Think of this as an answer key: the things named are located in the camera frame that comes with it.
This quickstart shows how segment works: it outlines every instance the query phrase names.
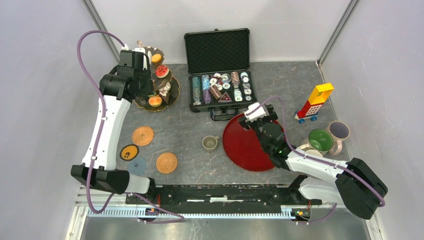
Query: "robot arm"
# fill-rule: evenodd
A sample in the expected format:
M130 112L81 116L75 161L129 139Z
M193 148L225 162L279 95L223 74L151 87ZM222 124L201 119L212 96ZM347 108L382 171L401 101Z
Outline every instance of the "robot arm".
M269 155L269 159L277 168L314 177L306 177L298 187L299 192L306 199L320 199L344 204L353 214L363 219L370 219L373 216L380 201L366 186L338 167L308 159L291 151L281 126L275 122L278 117L272 105L261 107L246 116L258 106L259 103L256 102L248 107L245 115L239 118L240 125L246 130L255 131L262 150ZM296 151L303 155L306 154L300 149L296 149ZM353 158L348 162L313 157L355 172L382 197L388 192L386 185L361 159Z
M125 192L144 194L149 188L149 178L133 175L125 170L115 170L115 166L118 140L131 102L137 96L147 97L154 93L149 59L143 52L122 50L119 65L104 75L99 85L107 107L106 114L102 118L102 101L99 99L97 120L90 145L82 164L72 166L71 175L83 185L87 185L88 169L97 132L101 121L104 121L90 176L90 188L115 194Z

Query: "small ceramic cup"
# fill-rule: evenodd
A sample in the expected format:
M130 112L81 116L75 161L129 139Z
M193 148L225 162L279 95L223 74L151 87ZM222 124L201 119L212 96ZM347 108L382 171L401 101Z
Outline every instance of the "small ceramic cup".
M331 135L334 141L334 144L328 153L331 155L339 154L343 148L343 141L351 134L349 127L341 121L333 121L325 130Z
M217 136L205 136L201 141L201 144L206 152L213 152L217 149L218 139L219 137Z
M323 129L312 130L307 138L299 146L303 151L315 150L321 155L325 155L333 147L333 139L330 133Z

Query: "green mug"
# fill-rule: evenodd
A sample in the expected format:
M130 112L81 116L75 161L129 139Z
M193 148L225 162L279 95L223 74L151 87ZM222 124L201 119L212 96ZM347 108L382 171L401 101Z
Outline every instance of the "green mug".
M309 136L302 142L298 148L307 150L316 150L322 155L326 154L333 147L333 138L330 133L323 129L315 129L309 133Z

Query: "round woven placemat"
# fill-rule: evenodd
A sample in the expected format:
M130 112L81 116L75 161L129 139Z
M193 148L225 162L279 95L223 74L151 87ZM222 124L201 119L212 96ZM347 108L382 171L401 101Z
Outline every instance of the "round woven placemat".
M177 168L177 156L171 152L162 153L156 160L156 168L163 174L170 174Z
M155 132L149 126L141 126L132 133L132 141L138 146L146 146L151 143Z

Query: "yellow coaster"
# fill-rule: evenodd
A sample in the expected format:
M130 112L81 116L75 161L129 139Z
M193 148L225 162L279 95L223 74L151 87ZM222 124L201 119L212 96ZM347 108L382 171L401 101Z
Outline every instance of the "yellow coaster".
M151 143L155 132L149 126L141 126L132 133L132 141L138 146L146 146Z
M162 153L156 160L156 168L163 174L170 174L177 168L177 156L171 152Z
M139 147L134 144L126 145L120 151L120 158L124 161L131 161L139 154Z

